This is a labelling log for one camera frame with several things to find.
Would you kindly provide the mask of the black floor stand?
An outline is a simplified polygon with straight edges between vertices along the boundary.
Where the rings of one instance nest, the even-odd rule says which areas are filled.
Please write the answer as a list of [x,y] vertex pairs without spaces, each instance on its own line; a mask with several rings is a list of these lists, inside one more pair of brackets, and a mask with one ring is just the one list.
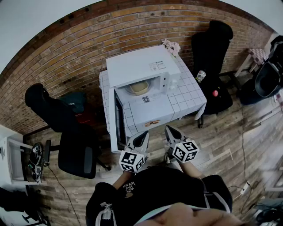
[[49,206],[40,204],[36,194],[24,191],[8,191],[0,187],[0,208],[6,212],[20,213],[20,226],[51,226],[48,216],[43,214],[42,208]]

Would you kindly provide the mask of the beige plate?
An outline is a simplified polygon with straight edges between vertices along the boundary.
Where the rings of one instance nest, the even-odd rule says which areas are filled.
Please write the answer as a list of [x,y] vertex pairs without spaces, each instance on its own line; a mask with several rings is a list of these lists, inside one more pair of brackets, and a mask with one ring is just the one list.
[[138,82],[130,84],[128,87],[129,93],[132,95],[142,95],[145,94],[149,89],[149,83],[148,82]]

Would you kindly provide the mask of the drinks can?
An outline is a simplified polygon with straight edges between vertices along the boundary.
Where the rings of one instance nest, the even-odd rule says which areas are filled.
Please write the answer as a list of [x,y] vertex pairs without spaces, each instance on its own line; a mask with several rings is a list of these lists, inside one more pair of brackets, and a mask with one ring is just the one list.
[[197,80],[198,83],[201,83],[205,77],[206,77],[206,72],[200,70],[195,79]]

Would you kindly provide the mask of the black mesh office chair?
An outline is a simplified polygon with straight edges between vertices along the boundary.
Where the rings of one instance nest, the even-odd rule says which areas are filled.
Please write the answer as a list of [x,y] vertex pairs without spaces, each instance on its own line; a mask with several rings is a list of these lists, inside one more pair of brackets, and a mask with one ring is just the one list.
[[93,179],[96,165],[106,171],[111,167],[99,160],[101,149],[95,130],[77,121],[70,105],[49,96],[40,83],[30,86],[25,93],[25,103],[42,118],[55,132],[61,133],[59,145],[47,140],[44,147],[45,165],[50,162],[50,153],[58,151],[58,167],[75,176]]

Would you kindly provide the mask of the black shell chair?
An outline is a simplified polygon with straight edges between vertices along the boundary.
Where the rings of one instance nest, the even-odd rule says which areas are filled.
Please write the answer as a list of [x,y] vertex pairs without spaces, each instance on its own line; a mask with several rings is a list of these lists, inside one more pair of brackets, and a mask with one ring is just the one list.
[[242,105],[251,105],[276,95],[283,89],[283,35],[271,42],[270,54],[237,92]]

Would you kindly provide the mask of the white shelf unit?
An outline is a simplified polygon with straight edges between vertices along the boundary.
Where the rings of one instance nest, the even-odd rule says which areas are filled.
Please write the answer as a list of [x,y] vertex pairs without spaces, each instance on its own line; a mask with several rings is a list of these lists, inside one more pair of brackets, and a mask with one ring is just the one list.
[[23,135],[0,125],[0,187],[23,187],[38,185],[41,179],[29,182],[24,175],[25,150],[32,146],[23,141]]

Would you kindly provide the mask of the person's black clothing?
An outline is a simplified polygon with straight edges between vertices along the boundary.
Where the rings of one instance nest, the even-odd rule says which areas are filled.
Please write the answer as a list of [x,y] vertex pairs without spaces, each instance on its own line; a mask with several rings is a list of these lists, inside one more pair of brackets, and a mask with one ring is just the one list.
[[87,226],[134,226],[175,203],[193,209],[232,211],[232,196],[219,175],[202,179],[178,169],[149,167],[119,188],[100,182],[86,206]]

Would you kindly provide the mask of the stool with checkered cushion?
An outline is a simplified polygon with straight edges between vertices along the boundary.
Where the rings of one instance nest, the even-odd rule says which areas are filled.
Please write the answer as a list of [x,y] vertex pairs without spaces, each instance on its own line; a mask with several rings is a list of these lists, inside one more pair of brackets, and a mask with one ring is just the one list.
[[235,77],[238,77],[240,73],[244,70],[244,68],[251,63],[251,67],[249,72],[252,73],[256,68],[260,67],[261,64],[268,58],[268,54],[264,49],[248,49],[248,55],[244,62],[241,64],[237,72],[235,73]]

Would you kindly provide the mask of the white grid tablecloth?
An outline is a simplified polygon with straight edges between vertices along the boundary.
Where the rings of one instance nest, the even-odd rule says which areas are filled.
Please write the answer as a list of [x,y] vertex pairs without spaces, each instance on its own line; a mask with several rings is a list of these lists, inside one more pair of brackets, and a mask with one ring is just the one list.
[[180,57],[174,61],[181,70],[175,92],[147,95],[123,103],[126,136],[133,136],[191,113],[196,113],[195,120],[198,120],[204,113],[207,99],[199,84]]

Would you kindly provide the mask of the red bag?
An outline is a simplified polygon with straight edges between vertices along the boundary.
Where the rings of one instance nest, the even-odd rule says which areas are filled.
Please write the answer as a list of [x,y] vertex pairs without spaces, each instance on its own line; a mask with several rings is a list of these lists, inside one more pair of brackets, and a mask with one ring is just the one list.
[[75,116],[77,122],[79,122],[80,124],[89,125],[92,128],[94,128],[96,125],[97,114],[95,112],[95,109],[89,104],[84,107],[83,112],[75,113]]

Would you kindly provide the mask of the person's left forearm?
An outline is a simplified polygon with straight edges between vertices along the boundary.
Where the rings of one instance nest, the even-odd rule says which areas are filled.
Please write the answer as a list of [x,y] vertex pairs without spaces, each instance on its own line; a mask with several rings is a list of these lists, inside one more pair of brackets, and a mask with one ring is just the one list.
[[122,187],[126,182],[130,181],[135,176],[135,173],[124,171],[122,175],[113,183],[113,187],[118,190]]

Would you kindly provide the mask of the white microwave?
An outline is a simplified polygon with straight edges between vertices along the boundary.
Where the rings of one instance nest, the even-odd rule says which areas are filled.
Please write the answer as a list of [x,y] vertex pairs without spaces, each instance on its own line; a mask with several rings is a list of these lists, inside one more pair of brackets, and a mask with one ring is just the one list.
[[[123,103],[153,94],[169,94],[176,91],[181,71],[167,49],[148,47],[107,59],[109,106],[107,107],[111,151],[121,152],[127,143],[124,127]],[[132,95],[130,84],[148,82],[145,94]]]

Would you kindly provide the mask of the black device with white tag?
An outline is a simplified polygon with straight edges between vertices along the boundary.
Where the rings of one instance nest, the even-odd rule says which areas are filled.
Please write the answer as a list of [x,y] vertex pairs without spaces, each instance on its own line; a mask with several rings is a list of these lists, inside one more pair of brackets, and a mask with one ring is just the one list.
[[34,165],[40,165],[43,156],[43,146],[41,143],[35,143],[31,149],[30,162]]

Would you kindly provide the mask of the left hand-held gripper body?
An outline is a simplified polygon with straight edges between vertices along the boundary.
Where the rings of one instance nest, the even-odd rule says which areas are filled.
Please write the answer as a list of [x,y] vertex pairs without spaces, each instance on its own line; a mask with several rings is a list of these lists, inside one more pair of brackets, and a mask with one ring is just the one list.
[[119,158],[121,169],[133,173],[139,172],[148,158],[147,148],[148,145],[135,148],[126,145]]

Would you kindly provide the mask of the black equipment pile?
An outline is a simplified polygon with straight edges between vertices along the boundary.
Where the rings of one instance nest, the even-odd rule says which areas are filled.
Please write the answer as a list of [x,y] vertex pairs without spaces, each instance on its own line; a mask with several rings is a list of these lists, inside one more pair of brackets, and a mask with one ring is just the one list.
[[275,226],[283,226],[283,198],[261,199],[254,208],[260,211],[256,214],[256,221],[259,224],[275,223]]

